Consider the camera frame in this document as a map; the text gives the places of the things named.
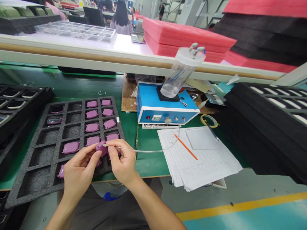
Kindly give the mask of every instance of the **pants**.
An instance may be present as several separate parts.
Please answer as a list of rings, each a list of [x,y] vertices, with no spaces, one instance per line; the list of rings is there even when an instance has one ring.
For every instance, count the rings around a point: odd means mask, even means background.
[[[161,198],[163,187],[160,179],[149,178],[144,181]],[[90,185],[77,205],[70,229],[149,230],[149,226],[140,206],[129,190],[115,201],[106,201]]]

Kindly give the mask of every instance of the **clear acrylic cylinder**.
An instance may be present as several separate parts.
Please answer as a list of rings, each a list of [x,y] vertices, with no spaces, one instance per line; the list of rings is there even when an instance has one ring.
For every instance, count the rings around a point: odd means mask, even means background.
[[[206,55],[203,52],[196,52],[194,49],[190,51],[186,47],[179,48],[171,69],[171,74],[166,77],[161,88],[161,93],[166,97],[174,98],[191,73],[205,58]]]

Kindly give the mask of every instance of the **knob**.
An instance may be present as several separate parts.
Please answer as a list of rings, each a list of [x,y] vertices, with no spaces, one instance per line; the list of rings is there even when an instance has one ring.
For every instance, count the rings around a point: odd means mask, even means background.
[[[167,119],[165,119],[165,124],[170,124],[170,123],[172,123],[172,119],[170,119],[170,118],[167,118]]]

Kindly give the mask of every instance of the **plastic bag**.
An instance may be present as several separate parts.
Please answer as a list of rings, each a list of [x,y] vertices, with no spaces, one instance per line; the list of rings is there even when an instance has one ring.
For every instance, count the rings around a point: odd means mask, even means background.
[[[140,81],[156,83],[156,78],[157,78],[157,76],[152,76],[152,75],[145,75],[145,74],[136,74],[135,75],[135,81],[137,82],[137,84]],[[138,93],[138,85],[134,89],[131,97],[137,97],[137,93]]]

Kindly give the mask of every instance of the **hand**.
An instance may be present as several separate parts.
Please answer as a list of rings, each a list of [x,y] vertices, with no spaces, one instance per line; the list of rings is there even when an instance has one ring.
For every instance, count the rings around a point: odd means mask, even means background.
[[[119,159],[117,149],[113,146],[123,147],[127,149],[133,149],[126,141],[120,140],[112,140],[107,141],[112,171],[115,177],[124,184],[128,189],[132,186],[132,184],[141,179],[137,171],[135,170],[135,151],[133,150],[121,150],[121,158]]]
[[[84,147],[64,166],[64,195],[77,205],[89,188],[96,164],[100,159],[102,151],[96,151],[96,144]]]

